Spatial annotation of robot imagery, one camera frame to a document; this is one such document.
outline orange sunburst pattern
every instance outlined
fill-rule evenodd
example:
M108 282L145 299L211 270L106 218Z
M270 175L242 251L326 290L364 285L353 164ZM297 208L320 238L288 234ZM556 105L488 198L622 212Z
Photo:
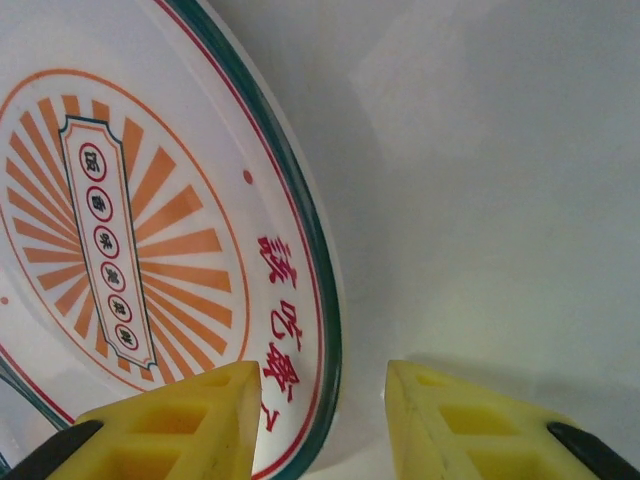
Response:
M56 322L103 368L146 390L211 369L229 355L230 360L241 356L244 343L237 338L246 342L247 325L238 312L244 314L246 307L239 308L237 298L246 302L246 291L243 295L239 255L228 248L232 233L226 217L212 215L215 194L193 183L184 169L188 153L173 134L159 136L158 122L150 123L155 128L150 134L145 123L154 118L150 111L128 97L133 105L128 114L114 103L123 95L116 93L93 98L61 91L37 99L17 116L5 149L9 180L3 217L25 273ZM61 147L68 116L107 122L122 145L128 182L123 198L129 201L132 251L155 352L149 368L122 358L105 337L72 198L80 200L70 195Z

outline red line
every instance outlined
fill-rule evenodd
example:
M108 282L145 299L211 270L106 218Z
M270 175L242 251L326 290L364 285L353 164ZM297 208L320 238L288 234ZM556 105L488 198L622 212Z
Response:
M200 52L209 60L209 63L213 66L213 68L216 70L216 72L218 73L218 75L220 75L220 77L222 78L222 80L224 81L225 85L227 86L227 88L229 89L229 91L231 91L231 93L233 94L234 98L236 99L236 101L238 102L238 105L240 105L240 108L242 108L242 111L244 112L245 116L247 117L247 120L249 120L249 123L251 124L251 127L253 128L254 132L256 133L256 135L258 136L258 138L260 139L260 143L262 143L262 146L265 150L265 152L267 153L269 159L271 160L271 164L274 168L274 170L276 171L278 178L280 180L280 184L282 185L282 188L287 196L287 200L289 202L289 207L291 208L291 211L293 212L293 215L296 219L296 224L298 226L298 233L300 235L300 238L302 239L302 244L304 247L304 251L305 251L305 256L307 257L307 265L309 267L309 272L311 273L311 281L313 284L313 295L314 295L314 299L315 299L315 303L316 303L316 315L318 318L318 341L320 342L319 348L318 348L318 372L317 372L317 376L316 376L316 384L314 386L314 390L313 390L313 395L311 398L311 405L309 407L309 412L307 413L307 417L305 418L304 423L302 424L302 428L300 429L300 432L298 433L298 435L296 436L296 438L294 439L293 443L291 444L291 446L284 452L284 454L278 459L276 460L276 462L274 462L271 466L265 468L264 470L254 474L252 476L252 478L254 480L263 478L273 472L275 472L276 470L278 470L280 467L282 467L284 465L284 463L289 459L289 457L297 450L297 448L299 447L300 443L302 442L302 439L304 437L304 435L307 433L306 430L309 427L309 424L311 423L311 418L312 418L312 414L314 413L315 409L316 409L316 404L318 401L318 390L320 388L320 378L322 378L321 375L321 369L324 367L323 365L323 356L324 356L324 345L323 345L323 333L324 333L324 324L322 321L322 312L321 312L321 307L320 307L320 303L318 302L318 292L317 292L317 283L316 283L316 278L315 278L315 271L313 269L313 264L311 262L311 257L310 257L310 253L309 253L309 246L307 245L307 241L306 241L306 237L303 233L302 230L302 226L300 224L300 218L298 217L298 212L295 208L295 204L293 202L293 199L291 198L291 194L289 193L289 189L287 188L287 184L284 181L282 172L280 171L280 168L278 166L278 163L273 155L273 152L271 151L269 144L266 142L262 131L260 130L260 128L258 127L258 125L256 124L256 121L254 120L253 116L251 115L248 107L246 106L246 104L244 103L242 97L239 95L238 91L236 90L236 88L234 87L233 83L231 83L231 81L229 80L229 78L227 77L226 73L224 72L224 70L218 65L218 62L216 61L216 59L213 57L213 55L211 55L211 53L207 50L207 48L200 42L200 40L198 39L198 37L189 29L189 27L182 21L182 19L171 9L171 7L169 7L164 0L154 0L156 2L156 4L162 8L162 10L164 10L164 12L169 15L174 22L176 22L180 28L184 31L184 33L191 39L191 41L198 47L198 49L200 50Z
M7 352L4 347L2 346L2 344L0 344L0 355L2 355L7 362L9 362L11 364L11 368L13 368L13 370L20 375L20 377L22 377L22 379L27 382L29 384L29 386L38 394L38 396L40 396L40 398L47 404L49 404L49 406L51 408L53 408L58 415L60 415L62 418L64 418L67 422L69 422L69 424L73 424L74 420L73 418L71 418L71 416L69 414L67 414L67 412L65 412L64 410L62 410L62 408L60 408L53 400L51 400L51 398L44 393L42 390L40 390L40 387L38 387L30 378L29 376L24 373L24 370L22 370L18 364L13 360L13 358L11 358L11 356L9 355L9 352Z

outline white plate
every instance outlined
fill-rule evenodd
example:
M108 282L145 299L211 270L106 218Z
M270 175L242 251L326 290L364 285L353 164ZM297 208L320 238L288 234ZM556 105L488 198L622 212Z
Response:
M340 316L317 208L264 85L196 2L2 11L3 377L62 427L258 360L254 478L297 478L334 414Z

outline orange ray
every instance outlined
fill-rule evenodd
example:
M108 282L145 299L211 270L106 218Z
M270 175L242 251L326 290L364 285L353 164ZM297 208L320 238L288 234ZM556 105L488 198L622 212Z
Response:
M91 322L91 317L93 317L95 308L96 304L93 300L93 293L89 290L87 297L84 299L82 310L80 310L80 315L78 315L76 324L73 326L73 329L78 332L82 338L87 338L87 334L89 333L89 323Z
M79 253L55 252L40 248L25 248L24 253L31 263L71 263L84 262L84 257Z
M36 187L27 176L20 171L18 166L7 158L7 173L11 178L24 187L24 189L31 194L40 204L46 208L49 213L56 217L62 225L67 227L70 232L76 232L76 226L71 222L68 216L60 213L60 211L51 203L47 196Z
M127 167L127 180L131 178L133 166L138 158L138 150L142 143L144 130L130 118L124 119L124 134L122 135L122 149L124 150L124 160Z
M131 201L131 213L134 222L146 206L149 205L149 202L158 193L164 182L167 181L175 167L175 162L167 155L167 152L162 148L158 148Z
M62 198L62 196L58 193L58 191L53 186L53 183L51 183L51 180L49 180L49 176L44 172L44 170L42 170L40 165L38 165L38 162L36 162L36 159L33 158L33 155L31 155L31 152L29 152L20 137L18 137L18 135L16 135L15 133L11 135L9 145L11 145L11 148L15 150L24 164L29 168L29 170L31 170L31 173L33 173L33 175L38 179L40 185L44 187L50 198L52 198L53 201L58 204L58 207L60 207L62 213L64 213L69 220L73 220L71 204L69 202L66 202L65 199Z
M109 122L109 105L105 105L104 103L92 100L91 106L93 108L94 119L101 120L103 122Z
M84 292L84 289L88 286L89 278L87 276L80 277L80 280L74 283L73 286L69 288L69 290L67 290L67 292L56 302L56 308L58 311L66 317L69 310L71 310L71 308L76 304L80 295L82 295L82 292Z
M218 235L213 228L189 233L181 237L163 240L144 247L138 247L139 258L188 255L190 253L221 252Z
M136 239L138 242L143 242L201 208L202 202L193 187L189 185L136 229Z
M158 370L160 370L160 375L162 375L164 383L169 384L175 382L176 377L174 377L173 373L171 373L169 365L167 365L166 360L158 349L156 349L156 361L158 362Z
M46 106L44 106L44 109L41 106L40 112L43 115L45 115L45 112L49 114ZM47 128L50 128L48 125L49 121L50 120L45 118L45 122L47 122ZM53 175L54 181L56 182L56 184L58 185L58 188L60 189L60 191L62 192L62 195L64 196L65 204L67 206L71 205L71 196L69 194L69 187L67 186L67 182L65 182L64 177L62 176L62 172L60 171L60 168L59 168L59 166L61 165L62 155L58 156L57 161L54 160L53 155L51 155L51 152L47 147L47 144L44 142L44 138L42 138L42 134L40 133L40 130L38 130L38 127L36 126L36 122L33 121L33 117L29 112L25 112L24 115L22 115L20 122L22 123L22 126L24 127L27 134L31 138L31 141L35 145L36 150L38 150L38 154L40 154L40 158L42 158L45 165L47 166L49 173ZM57 127L55 114L53 116L53 122ZM58 136L56 135L56 137L52 137L52 138L56 146L59 145L60 139L58 138Z
M69 232L69 230L62 228L60 224L57 223L55 220L53 220L51 217L49 217L45 213L42 213L38 207L30 203L26 198L24 198L22 195L17 193L15 190L12 190L11 188L9 188L7 189L7 191L9 194L8 195L9 203L16 206L26 214L31 215L33 218L38 220L43 225L46 225L47 227L49 227L51 230L67 238L71 243L73 243L76 246L76 248L78 249L80 248L77 231L75 232L75 234Z
M151 275L143 273L141 275L142 282L145 285L150 285L166 295L173 297L174 299L195 308L199 312L204 313L210 318L213 318L223 324L227 328L231 328L231 310L222 305L219 305L211 300L207 300L206 298L199 297L198 295L194 295L191 292L187 292L178 287L174 287L173 285L169 285L168 283L163 282L162 280L158 280L157 278L153 278Z
M131 364L122 357L118 357L118 367L126 372L131 372Z
M60 126L58 125L58 119L56 118L56 112L53 110L53 104L51 100L45 98L44 100L40 100L38 102L38 107L40 108L40 113L42 114L42 118L44 118L44 123L47 124L47 130L49 130L49 135L51 136L51 140L53 140L53 144L56 146L56 152L58 154L58 163L62 165L62 146L60 145L60 135L58 134L58 129ZM58 172L58 177L56 178L56 182L60 186L60 189L63 191L65 189L68 190L67 182L64 180L61 172Z
M202 338L205 342L211 345L216 352L220 355L224 354L227 348L227 342L221 338L217 333L200 323L184 310L176 307L173 303L168 301L164 296L154 292L151 289L145 291L149 300L160 307L164 308L169 314L174 317L178 322L182 323L185 327L193 331L198 337Z
M96 329L96 352L102 355L104 358L109 357L109 344L104 338L104 332L102 331L102 324L98 324Z
M140 369L140 376L144 379L144 380L148 380L150 382L153 382L153 373L151 373L151 370L147 369L147 368L142 368L142 367L138 367Z
M160 344L167 351L167 353L171 357L171 360L173 360L173 363L176 364L176 367L178 367L178 370L180 370L180 373L182 373L182 376L184 378L192 377L194 375L194 371L191 369L191 367L185 361L185 359L182 358L182 355L180 355L180 352L176 350L176 347L173 346L173 343L171 343L171 340L167 338L167 336L162 332L162 330L158 327L158 324L155 321L150 323L151 323L151 331L153 332L153 336L156 338L156 340L158 340L158 342L160 342Z
M183 280L203 287L231 292L229 273L210 268L183 267L181 265L166 265L163 263L140 262L140 270L145 273L155 273L165 277Z
M80 115L80 103L78 103L78 97L75 95L63 95L62 103L64 104L64 111L67 115Z
M195 343L187 337L184 332L182 332L171 320L164 315L160 309L153 303L147 302L147 309L155 317L155 319L160 322L164 328L166 328L171 335L175 337L178 342L182 344L189 355L191 355L198 365L202 367L203 370L211 370L215 368L214 363L211 359L204 353L200 347L198 347Z
M19 218L14 217L13 223L16 226L16 231L21 235L40 240L41 242L48 243L49 245L64 248L65 250L69 250L73 253L80 253L80 248L78 247L78 245L63 240L56 235L45 232L44 230L41 230L38 227L31 225L30 223L20 220Z
M51 273L40 275L38 280L40 280L42 288L45 290L51 290L52 288L62 285L64 282L86 272L87 268L84 263L79 263L72 267L63 268L62 270L54 270Z

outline orange dot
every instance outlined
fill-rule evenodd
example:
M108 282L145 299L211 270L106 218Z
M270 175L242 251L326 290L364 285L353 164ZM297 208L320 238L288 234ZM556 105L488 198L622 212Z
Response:
M253 175L251 175L251 172L249 170L245 170L244 172L242 172L242 176L244 177L245 182L247 182L249 185L253 185Z

